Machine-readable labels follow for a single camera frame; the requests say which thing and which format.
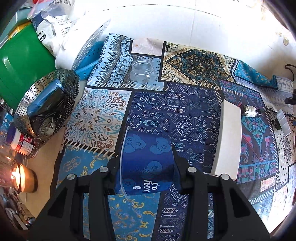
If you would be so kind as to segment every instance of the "metal steamer basket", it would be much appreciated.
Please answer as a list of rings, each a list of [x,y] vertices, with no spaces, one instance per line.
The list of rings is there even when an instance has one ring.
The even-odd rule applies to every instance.
[[[79,76],[72,70],[59,69],[49,73],[36,81],[30,89],[25,93],[24,97],[20,101],[14,115],[15,127],[24,135],[33,138],[36,141],[36,146],[28,158],[35,155],[36,151],[43,146],[46,141],[40,141],[37,139],[37,133],[34,133],[30,119],[27,113],[27,107],[37,98],[37,96],[51,83],[53,80],[59,79],[64,87],[64,91],[67,94],[67,100],[64,103],[62,114],[53,115],[55,122],[55,129],[53,134],[57,133],[64,125],[74,108],[75,98],[79,92]]]

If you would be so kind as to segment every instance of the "patchwork tablecloth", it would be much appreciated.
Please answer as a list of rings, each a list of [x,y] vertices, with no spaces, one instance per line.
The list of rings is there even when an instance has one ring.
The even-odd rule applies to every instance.
[[[131,63],[149,58],[157,83],[129,80]],[[67,124],[58,184],[69,174],[89,175],[116,156],[126,126],[167,136],[190,166],[209,174],[216,151],[221,103],[248,104],[259,118],[242,118],[242,147],[237,184],[271,232],[289,213],[296,188],[295,120],[292,82],[271,80],[247,64],[217,53],[159,40],[131,40],[109,34],[99,64]],[[282,108],[292,133],[271,125]],[[174,185],[162,193],[124,198],[109,196],[117,240],[180,240],[188,197]],[[84,236],[89,238],[88,197]],[[213,237],[213,199],[209,194],[208,238]]]

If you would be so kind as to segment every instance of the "clear plastic jar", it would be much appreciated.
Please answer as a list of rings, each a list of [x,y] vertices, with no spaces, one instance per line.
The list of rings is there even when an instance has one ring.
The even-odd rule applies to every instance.
[[[143,59],[132,63],[130,79],[139,84],[148,84],[156,81],[157,75],[153,62]]]

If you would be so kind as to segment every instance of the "black cable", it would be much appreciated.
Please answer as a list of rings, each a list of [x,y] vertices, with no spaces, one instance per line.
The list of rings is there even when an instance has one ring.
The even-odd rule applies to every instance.
[[[293,80],[292,81],[294,81],[294,72],[290,69],[290,68],[287,68],[287,66],[291,66],[291,67],[294,67],[294,68],[296,68],[296,66],[295,65],[293,65],[293,64],[286,64],[285,65],[285,69],[288,69],[288,70],[290,70],[291,72],[292,72],[292,75],[293,75]]]

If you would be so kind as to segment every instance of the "blue plastic basket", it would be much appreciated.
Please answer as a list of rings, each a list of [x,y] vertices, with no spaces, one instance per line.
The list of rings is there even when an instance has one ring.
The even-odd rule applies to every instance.
[[[104,41],[96,42],[75,71],[81,80],[87,80],[98,63]]]

